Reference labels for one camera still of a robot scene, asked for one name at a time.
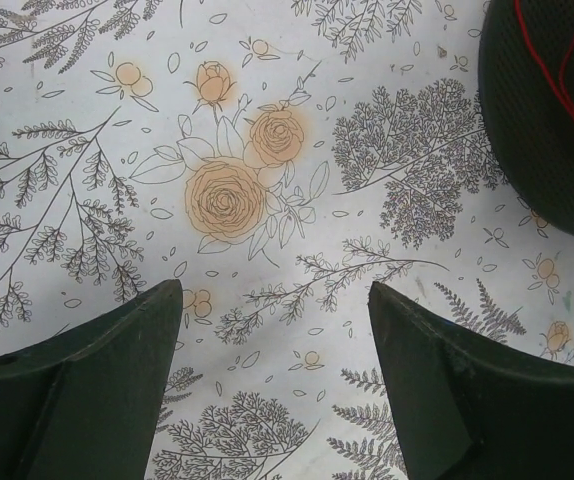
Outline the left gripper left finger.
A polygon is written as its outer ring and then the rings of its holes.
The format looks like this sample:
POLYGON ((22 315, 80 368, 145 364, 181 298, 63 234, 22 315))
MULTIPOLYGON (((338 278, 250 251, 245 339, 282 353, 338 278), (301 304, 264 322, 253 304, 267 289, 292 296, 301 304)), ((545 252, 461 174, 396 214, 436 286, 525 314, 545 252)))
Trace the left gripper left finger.
POLYGON ((166 280, 0 357, 0 479, 142 479, 183 308, 166 280))

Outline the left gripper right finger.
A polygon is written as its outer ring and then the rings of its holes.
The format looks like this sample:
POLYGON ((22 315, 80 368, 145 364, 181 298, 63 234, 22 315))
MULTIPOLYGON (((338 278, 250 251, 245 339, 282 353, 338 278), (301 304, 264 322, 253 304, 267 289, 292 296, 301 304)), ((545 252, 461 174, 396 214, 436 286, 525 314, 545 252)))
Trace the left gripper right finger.
POLYGON ((574 479, 574 367, 493 341, 381 283, 369 316, 411 479, 574 479))

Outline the black cable spool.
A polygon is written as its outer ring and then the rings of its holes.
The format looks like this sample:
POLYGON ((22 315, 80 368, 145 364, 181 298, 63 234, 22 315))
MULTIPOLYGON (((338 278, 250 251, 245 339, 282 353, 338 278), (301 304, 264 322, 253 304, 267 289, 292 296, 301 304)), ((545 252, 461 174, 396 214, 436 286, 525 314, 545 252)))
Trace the black cable spool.
POLYGON ((509 183, 540 217, 574 236, 574 1, 491 1, 478 86, 509 183))

